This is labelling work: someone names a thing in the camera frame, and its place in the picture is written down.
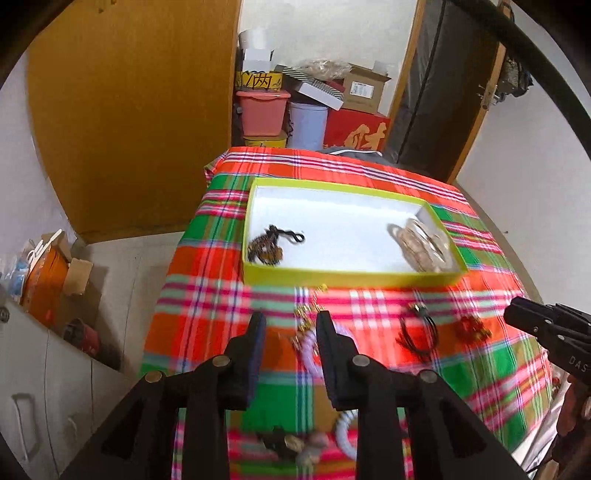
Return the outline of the yellow shallow box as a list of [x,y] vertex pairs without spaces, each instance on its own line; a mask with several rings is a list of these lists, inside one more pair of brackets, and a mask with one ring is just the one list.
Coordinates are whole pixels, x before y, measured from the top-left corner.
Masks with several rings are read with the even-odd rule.
[[[455,269],[417,272],[388,225],[409,218],[442,230]],[[346,289],[447,287],[468,272],[431,205],[359,186],[283,178],[253,180],[242,236],[242,278],[249,286]]]

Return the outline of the plaid red green tablecloth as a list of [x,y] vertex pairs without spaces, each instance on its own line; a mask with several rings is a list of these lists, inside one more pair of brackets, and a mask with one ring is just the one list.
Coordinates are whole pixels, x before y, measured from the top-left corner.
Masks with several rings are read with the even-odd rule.
[[[207,190],[182,236],[144,343],[143,372],[190,371],[221,354],[252,312],[266,316],[266,353],[256,398],[228,416],[230,474],[235,479],[351,479],[355,465],[335,446],[312,468],[273,459],[256,434],[331,431],[335,411],[320,379],[294,349],[301,309],[325,308],[353,334],[356,347],[391,368],[418,372],[424,363],[399,342],[407,328],[423,346],[427,330],[403,318],[426,305],[439,331],[429,361],[509,450],[542,422],[551,405],[551,368],[530,336],[507,326],[503,312],[522,285],[492,234],[455,187],[393,167],[290,149],[235,147],[205,168]],[[266,288],[242,283],[242,232],[256,177],[341,183],[428,201],[459,244],[469,272],[456,285],[421,290]]]

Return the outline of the white striped flat box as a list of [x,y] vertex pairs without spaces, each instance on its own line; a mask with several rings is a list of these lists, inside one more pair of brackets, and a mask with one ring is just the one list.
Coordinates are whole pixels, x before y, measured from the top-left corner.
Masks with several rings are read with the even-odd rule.
[[276,65],[274,70],[276,73],[283,74],[283,83],[287,90],[308,97],[308,99],[335,111],[339,111],[344,106],[342,92],[327,83],[317,80],[301,70],[284,65]]

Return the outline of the dark door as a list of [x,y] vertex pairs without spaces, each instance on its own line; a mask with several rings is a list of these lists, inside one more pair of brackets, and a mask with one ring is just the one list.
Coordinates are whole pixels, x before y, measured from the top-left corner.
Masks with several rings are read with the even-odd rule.
[[505,48],[451,1],[419,1],[391,107],[385,153],[400,168],[454,181],[485,116]]

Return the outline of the yellow tin lower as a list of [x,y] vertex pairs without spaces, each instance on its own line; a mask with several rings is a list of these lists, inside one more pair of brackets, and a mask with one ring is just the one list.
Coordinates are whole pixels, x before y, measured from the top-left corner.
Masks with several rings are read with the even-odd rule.
[[287,146],[287,133],[280,131],[276,136],[245,136],[243,143],[249,147],[284,148]]

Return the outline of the translucent large hair claw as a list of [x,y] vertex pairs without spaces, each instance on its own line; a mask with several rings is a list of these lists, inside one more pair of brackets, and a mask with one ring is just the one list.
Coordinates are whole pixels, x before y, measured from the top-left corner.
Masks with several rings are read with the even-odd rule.
[[388,231],[415,271],[443,273],[455,269],[451,243],[442,230],[432,231],[420,220],[409,218],[404,226],[389,224]]

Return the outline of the clear plastic bag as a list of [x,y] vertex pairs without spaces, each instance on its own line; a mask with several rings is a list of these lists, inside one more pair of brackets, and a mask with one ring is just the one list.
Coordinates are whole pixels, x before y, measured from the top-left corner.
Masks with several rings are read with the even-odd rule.
[[301,71],[320,81],[342,80],[351,72],[352,65],[341,60],[315,59],[301,63]]

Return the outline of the brown cardboard box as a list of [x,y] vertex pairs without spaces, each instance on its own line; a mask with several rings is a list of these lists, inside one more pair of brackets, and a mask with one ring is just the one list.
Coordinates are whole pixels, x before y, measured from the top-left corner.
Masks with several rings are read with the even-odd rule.
[[344,79],[344,104],[348,110],[376,114],[384,87],[391,78],[388,75],[352,64]]

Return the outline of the grey cabinet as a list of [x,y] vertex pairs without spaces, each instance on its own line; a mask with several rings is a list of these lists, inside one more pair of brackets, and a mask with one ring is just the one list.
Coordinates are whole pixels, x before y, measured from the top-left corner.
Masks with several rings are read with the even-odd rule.
[[58,478],[130,388],[12,299],[1,301],[1,435],[31,478]]

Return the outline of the pink plastic bin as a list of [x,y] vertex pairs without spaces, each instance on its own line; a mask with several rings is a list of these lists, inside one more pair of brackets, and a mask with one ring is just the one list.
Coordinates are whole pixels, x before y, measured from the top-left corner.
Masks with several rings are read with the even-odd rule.
[[283,117],[290,93],[287,91],[238,91],[245,136],[276,137],[283,128]]

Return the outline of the wooden wardrobe door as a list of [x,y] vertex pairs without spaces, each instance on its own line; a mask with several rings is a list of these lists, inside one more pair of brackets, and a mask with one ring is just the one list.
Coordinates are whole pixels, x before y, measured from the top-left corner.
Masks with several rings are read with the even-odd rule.
[[88,243],[184,229],[230,145],[236,1],[75,1],[33,41],[36,145]]

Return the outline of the yellow black printed tin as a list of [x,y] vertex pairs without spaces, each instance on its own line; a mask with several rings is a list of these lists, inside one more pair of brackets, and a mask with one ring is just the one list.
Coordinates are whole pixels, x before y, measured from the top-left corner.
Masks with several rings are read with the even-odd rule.
[[283,74],[280,72],[238,71],[235,73],[236,90],[280,91]]

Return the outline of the orange container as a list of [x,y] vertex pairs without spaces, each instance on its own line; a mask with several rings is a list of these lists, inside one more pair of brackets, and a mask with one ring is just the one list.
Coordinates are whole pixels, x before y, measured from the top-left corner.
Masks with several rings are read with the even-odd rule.
[[21,306],[46,328],[55,325],[68,266],[61,251],[57,247],[50,247],[25,282]]

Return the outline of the red gift box gold character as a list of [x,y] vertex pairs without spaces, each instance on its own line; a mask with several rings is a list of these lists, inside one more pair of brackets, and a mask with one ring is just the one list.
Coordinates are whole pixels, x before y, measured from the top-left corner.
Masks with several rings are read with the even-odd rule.
[[382,151],[391,118],[380,113],[366,113],[342,108],[329,111],[325,126],[324,147]]

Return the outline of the white small carton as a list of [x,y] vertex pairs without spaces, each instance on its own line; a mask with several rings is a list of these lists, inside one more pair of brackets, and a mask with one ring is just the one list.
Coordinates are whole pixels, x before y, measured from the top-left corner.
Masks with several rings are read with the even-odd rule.
[[264,73],[270,72],[273,50],[245,48],[240,50],[240,70],[242,72]]

